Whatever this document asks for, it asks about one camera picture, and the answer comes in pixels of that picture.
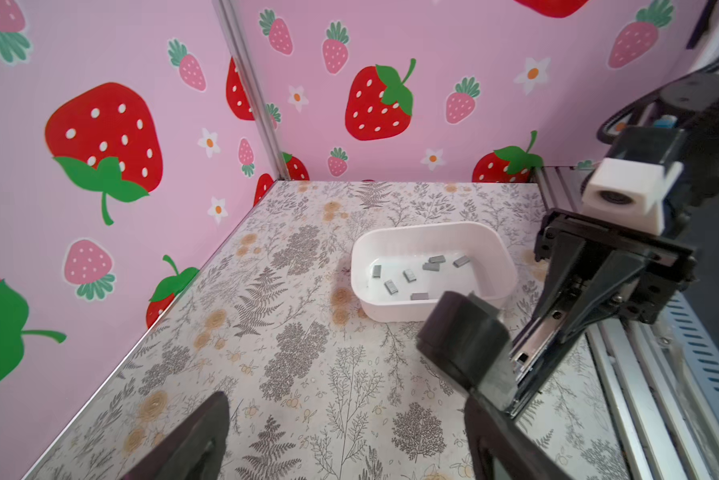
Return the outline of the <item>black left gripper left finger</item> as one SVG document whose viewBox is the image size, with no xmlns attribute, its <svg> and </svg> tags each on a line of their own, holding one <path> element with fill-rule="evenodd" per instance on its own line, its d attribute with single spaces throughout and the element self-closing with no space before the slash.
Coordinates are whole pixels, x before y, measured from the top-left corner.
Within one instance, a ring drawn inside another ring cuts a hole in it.
<svg viewBox="0 0 719 480">
<path fill-rule="evenodd" d="M 228 398 L 214 392 L 122 479 L 217 479 L 229 425 Z"/>
</svg>

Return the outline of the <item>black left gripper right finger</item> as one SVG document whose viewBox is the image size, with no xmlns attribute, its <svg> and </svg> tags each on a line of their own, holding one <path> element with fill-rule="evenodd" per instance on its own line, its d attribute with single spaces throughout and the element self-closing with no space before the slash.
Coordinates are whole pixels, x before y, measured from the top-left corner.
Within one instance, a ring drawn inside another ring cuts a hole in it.
<svg viewBox="0 0 719 480">
<path fill-rule="evenodd" d="M 465 432 L 475 479 L 571 479 L 481 395 L 465 402 Z"/>
</svg>

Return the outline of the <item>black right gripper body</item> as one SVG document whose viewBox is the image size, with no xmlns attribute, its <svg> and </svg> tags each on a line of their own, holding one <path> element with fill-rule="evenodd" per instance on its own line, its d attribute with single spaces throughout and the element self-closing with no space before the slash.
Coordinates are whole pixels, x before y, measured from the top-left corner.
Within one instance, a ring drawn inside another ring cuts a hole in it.
<svg viewBox="0 0 719 480">
<path fill-rule="evenodd" d="M 535 259 L 549 267 L 533 320 L 559 320 L 553 343 L 563 344 L 609 318 L 657 322 L 669 300 L 695 281 L 697 250 L 551 209 L 537 235 Z"/>
</svg>

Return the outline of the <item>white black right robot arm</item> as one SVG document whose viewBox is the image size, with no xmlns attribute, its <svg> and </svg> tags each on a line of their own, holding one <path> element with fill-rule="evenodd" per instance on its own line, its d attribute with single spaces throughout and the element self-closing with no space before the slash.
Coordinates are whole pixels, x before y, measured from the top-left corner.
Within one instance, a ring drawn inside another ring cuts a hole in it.
<svg viewBox="0 0 719 480">
<path fill-rule="evenodd" d="M 719 195 L 719 57 L 621 116 L 623 132 L 599 130 L 609 151 L 577 210 L 549 210 L 537 234 L 549 270 L 525 333 L 555 345 L 611 317 L 653 323 L 695 281 L 697 254 L 679 238 Z"/>
</svg>

